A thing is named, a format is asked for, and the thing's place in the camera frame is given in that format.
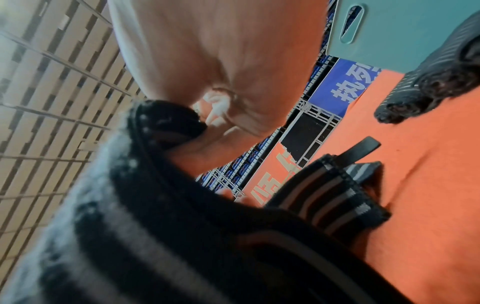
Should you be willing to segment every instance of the skin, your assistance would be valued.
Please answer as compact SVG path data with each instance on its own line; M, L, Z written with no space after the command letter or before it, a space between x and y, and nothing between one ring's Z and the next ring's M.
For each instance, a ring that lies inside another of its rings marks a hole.
M109 0L129 70L149 99L228 96L195 140L170 152L192 176L234 160L283 125L317 59L326 0Z

